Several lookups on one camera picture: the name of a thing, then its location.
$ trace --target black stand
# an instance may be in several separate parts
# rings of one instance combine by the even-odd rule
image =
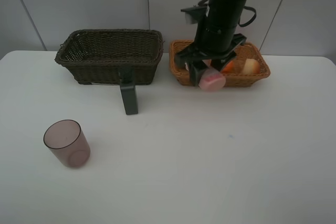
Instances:
[[[120,91],[126,115],[138,114],[138,100],[131,67],[119,68]]]

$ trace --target dark wicker basket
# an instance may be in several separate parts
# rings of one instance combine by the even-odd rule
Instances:
[[[118,69],[131,66],[135,84],[151,84],[163,53],[154,30],[78,30],[61,45],[55,61],[79,84],[119,84]]]

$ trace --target light brown wicker basket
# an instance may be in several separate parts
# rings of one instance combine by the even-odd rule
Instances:
[[[170,71],[176,77],[178,82],[184,86],[192,86],[189,81],[189,72],[186,69],[178,68],[174,63],[175,55],[190,45],[192,40],[175,40],[171,42],[169,49]],[[256,81],[267,78],[271,72],[259,50],[252,43],[245,43],[243,46],[236,48],[237,57],[234,61],[234,73],[223,74],[226,78],[225,87],[250,87]],[[246,59],[256,59],[260,63],[259,74],[240,74],[244,67]]]

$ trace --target basket rim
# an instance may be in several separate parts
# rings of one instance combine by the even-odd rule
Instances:
[[[177,39],[177,40],[173,40],[171,43],[170,43],[170,50],[173,50],[173,48],[174,48],[174,44],[175,43],[178,43],[178,42],[194,42],[194,40],[192,40],[192,39]],[[251,43],[251,42],[245,42],[244,43],[244,45],[246,45],[246,46],[252,46],[252,47],[254,47],[255,49],[257,49],[256,48],[256,46],[253,44],[253,43]],[[175,57],[175,54],[174,55],[172,55],[172,51],[170,51],[170,57]],[[270,72],[270,69],[269,69],[269,67],[268,67],[268,65],[266,64],[266,62],[265,62],[265,60],[264,60],[264,58],[262,57],[262,55],[260,55],[260,57],[259,57],[259,59],[261,60],[261,62],[262,62],[262,64],[265,66],[265,69],[266,69],[266,72],[264,72],[264,73],[256,73],[256,74],[241,74],[241,73],[223,73],[223,76],[229,76],[229,77],[240,77],[240,78],[259,78],[259,79],[265,79],[265,78],[267,78],[267,77],[269,77],[270,76],[270,74],[271,74],[271,72]],[[187,74],[187,75],[189,75],[189,72],[187,71],[187,70],[185,70],[185,71],[183,71],[183,70],[185,70],[185,69],[178,69],[177,67],[176,67],[176,65],[175,64],[172,64],[172,68],[171,68],[171,71],[174,71],[173,72],[173,74],[174,75],[176,75],[176,74],[179,74],[180,76],[183,76],[183,75],[185,75],[185,74]]]
[[[157,42],[159,44],[158,53],[155,58],[148,61],[132,61],[132,60],[82,60],[82,61],[72,61],[67,59],[62,59],[62,55],[65,50],[69,47],[71,39],[80,33],[144,33],[144,34],[154,34],[157,36]],[[119,65],[134,65],[134,66],[153,66],[159,64],[163,55],[163,38],[162,34],[157,30],[148,29],[81,29],[73,31],[66,41],[60,45],[60,49],[56,53],[55,62],[66,67],[66,66],[119,66]]]

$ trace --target cup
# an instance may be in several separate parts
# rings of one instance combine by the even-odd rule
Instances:
[[[80,167],[90,157],[90,146],[79,123],[73,120],[54,123],[44,134],[43,142],[68,167]]]

